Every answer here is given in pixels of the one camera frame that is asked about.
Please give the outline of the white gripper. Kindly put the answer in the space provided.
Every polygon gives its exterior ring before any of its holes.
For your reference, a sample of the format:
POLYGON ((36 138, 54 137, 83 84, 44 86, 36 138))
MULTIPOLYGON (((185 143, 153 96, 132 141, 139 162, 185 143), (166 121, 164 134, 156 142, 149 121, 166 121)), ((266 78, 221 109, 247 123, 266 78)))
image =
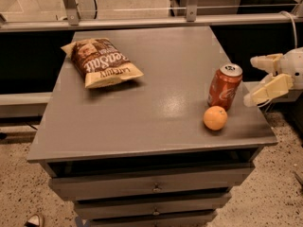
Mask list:
POLYGON ((255 56, 250 62, 253 67, 272 74, 267 75, 244 96, 243 103, 246 107, 264 106, 273 99, 288 94, 292 87, 303 89, 303 47, 290 50, 283 56, 281 53, 255 56))

